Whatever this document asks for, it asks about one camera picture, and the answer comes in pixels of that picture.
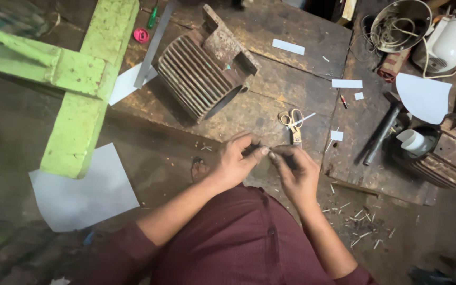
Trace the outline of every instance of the pink object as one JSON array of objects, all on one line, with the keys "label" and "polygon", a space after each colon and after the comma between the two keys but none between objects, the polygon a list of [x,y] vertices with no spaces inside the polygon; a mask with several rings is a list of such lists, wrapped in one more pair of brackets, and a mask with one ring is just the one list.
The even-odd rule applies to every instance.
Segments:
[{"label": "pink object", "polygon": [[149,40],[149,33],[144,28],[136,28],[135,32],[133,32],[133,36],[137,42],[142,44]]}]

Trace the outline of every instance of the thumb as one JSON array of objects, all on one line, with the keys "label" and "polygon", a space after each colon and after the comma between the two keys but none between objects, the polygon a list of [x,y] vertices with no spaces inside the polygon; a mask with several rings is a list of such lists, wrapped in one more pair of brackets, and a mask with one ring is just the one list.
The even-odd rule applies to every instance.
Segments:
[{"label": "thumb", "polygon": [[281,155],[276,154],[275,152],[270,152],[269,158],[277,169],[277,172],[279,173],[281,179],[290,178],[293,176],[293,172],[291,172],[291,169]]},{"label": "thumb", "polygon": [[255,149],[253,152],[251,152],[250,155],[245,157],[243,160],[246,161],[248,166],[251,168],[254,167],[255,165],[258,164],[262,160],[262,158],[269,153],[269,147],[268,146],[262,146],[261,148]]}]

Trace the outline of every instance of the dusty floor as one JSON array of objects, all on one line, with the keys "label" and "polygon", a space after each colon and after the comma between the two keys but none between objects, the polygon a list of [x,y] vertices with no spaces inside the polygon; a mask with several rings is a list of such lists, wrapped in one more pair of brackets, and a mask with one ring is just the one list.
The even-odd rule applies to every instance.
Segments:
[{"label": "dusty floor", "polygon": [[[0,221],[15,228],[31,227],[41,221],[27,173],[39,166],[60,103],[58,98],[0,78]],[[203,143],[213,146],[214,151],[219,147],[199,137],[170,133],[144,122],[115,119],[112,115],[105,120],[98,146],[110,142],[115,144],[142,208],[96,225],[96,233],[114,231],[169,200],[190,184],[189,168],[193,157],[202,156],[209,162],[215,155],[214,152],[200,151]],[[324,209],[330,210],[325,214],[347,246],[357,239],[355,234],[375,229],[352,251],[381,284],[408,284],[406,270],[410,265],[433,269],[442,265],[437,261],[438,253],[456,250],[456,191],[441,191],[437,204],[427,207],[392,202],[388,197],[377,198],[335,184],[333,194],[330,182],[329,178],[321,177],[318,201]],[[264,187],[295,214],[269,161],[263,161],[246,179],[246,184]],[[339,215],[339,210],[332,210],[349,202],[351,204]],[[345,221],[363,208],[370,212],[370,217],[376,214],[373,223],[368,219],[358,225]],[[395,233],[389,239],[390,230],[394,228]],[[43,227],[40,233],[41,236],[52,235],[47,227]],[[80,232],[75,236],[54,235],[54,238],[79,239],[85,235],[85,232]],[[377,239],[383,242],[373,249]],[[11,258],[1,256],[0,253],[0,263],[5,265],[0,266],[0,278],[8,274],[12,266]],[[46,275],[61,273],[52,270]]]}]

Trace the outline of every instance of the dirt floor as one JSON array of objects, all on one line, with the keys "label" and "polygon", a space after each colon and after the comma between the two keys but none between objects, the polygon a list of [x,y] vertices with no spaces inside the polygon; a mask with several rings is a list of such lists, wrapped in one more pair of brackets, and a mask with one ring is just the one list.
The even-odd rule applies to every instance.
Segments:
[{"label": "dirt floor", "polygon": [[[142,207],[92,229],[54,234],[41,219],[27,173],[39,167],[60,104],[60,97],[43,95],[0,77],[0,224],[16,229],[0,248],[0,281],[6,276],[1,284],[26,284],[33,278],[48,281],[81,270],[73,264],[81,263],[90,252],[91,245],[81,242],[91,230],[95,233],[93,244],[97,245],[105,233],[165,203],[191,183],[192,158],[201,156],[211,162],[219,148],[200,137],[117,118],[108,112],[98,146],[114,143]],[[201,151],[203,143],[214,151]],[[268,160],[258,165],[245,183],[264,187],[296,217]],[[410,265],[443,268],[438,254],[456,251],[456,191],[440,191],[437,204],[427,207],[331,183],[329,178],[320,178],[318,202],[330,210],[325,215],[346,246],[371,232],[353,246],[352,252],[381,284],[409,284],[406,271]],[[347,203],[339,214],[340,207]],[[367,218],[357,223],[345,220],[362,209],[371,218],[375,214],[372,223]],[[373,249],[378,239],[382,242]]]}]

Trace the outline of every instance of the white plastic device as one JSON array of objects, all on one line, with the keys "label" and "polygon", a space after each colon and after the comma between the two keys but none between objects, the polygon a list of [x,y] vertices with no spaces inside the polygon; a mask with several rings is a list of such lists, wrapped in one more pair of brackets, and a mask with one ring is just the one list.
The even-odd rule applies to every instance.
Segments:
[{"label": "white plastic device", "polygon": [[441,73],[456,66],[456,18],[443,17],[427,39],[427,48],[422,41],[413,54],[413,61],[425,69],[429,54],[427,71]]}]

